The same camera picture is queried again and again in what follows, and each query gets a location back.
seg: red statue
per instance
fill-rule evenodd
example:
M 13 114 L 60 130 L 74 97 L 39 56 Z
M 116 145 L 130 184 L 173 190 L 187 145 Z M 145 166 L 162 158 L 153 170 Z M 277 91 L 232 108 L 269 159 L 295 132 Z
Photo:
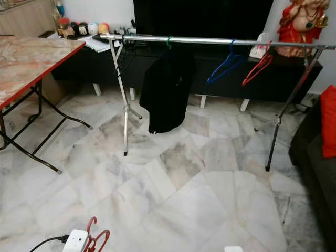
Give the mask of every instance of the red statue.
M 324 10 L 329 7 L 330 0 L 291 0 L 292 5 L 286 8 L 280 20 L 278 30 L 279 41 L 289 43 L 311 44 L 318 39 L 322 28 L 328 25 Z M 303 57 L 302 48 L 278 47 L 277 52 L 287 57 Z

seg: black garment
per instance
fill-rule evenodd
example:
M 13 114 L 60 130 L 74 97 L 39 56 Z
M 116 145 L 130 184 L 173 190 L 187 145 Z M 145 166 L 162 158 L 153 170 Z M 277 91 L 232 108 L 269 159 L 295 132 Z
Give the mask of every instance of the black garment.
M 171 131 L 183 122 L 194 72 L 193 54 L 185 49 L 168 50 L 147 70 L 140 106 L 150 113 L 150 133 Z

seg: marble-pattern tabletop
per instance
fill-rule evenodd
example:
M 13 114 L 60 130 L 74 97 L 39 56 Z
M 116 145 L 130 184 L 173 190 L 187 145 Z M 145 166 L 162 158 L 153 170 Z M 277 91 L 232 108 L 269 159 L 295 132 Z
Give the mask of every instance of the marble-pattern tabletop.
M 75 40 L 0 36 L 0 109 L 84 45 Z

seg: power strip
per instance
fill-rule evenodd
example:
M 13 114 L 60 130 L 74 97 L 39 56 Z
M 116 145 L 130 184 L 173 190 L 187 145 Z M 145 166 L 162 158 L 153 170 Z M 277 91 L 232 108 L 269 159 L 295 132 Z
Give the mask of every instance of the power strip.
M 82 230 L 71 231 L 63 252 L 83 252 L 88 241 L 89 234 Z

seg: table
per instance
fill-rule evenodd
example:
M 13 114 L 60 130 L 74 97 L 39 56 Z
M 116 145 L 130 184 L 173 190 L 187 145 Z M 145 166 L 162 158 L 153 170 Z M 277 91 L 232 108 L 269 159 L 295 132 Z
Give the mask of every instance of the table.
M 4 143 L 3 146 L 0 147 L 0 150 L 12 144 L 30 158 L 46 165 L 57 173 L 61 173 L 61 171 L 53 165 L 38 158 L 35 155 L 36 152 L 47 142 L 66 119 L 82 123 L 89 129 L 92 129 L 92 126 L 58 110 L 42 95 L 41 79 L 70 56 L 78 52 L 84 45 L 85 43 L 81 41 L 65 39 L 0 36 L 0 136 L 3 138 Z M 28 118 L 27 124 L 13 137 L 9 137 L 6 134 L 4 116 L 33 93 L 38 95 L 38 113 L 31 115 Z M 42 143 L 30 153 L 14 140 L 42 113 L 42 101 L 46 102 L 52 109 L 62 115 L 63 119 L 46 136 Z

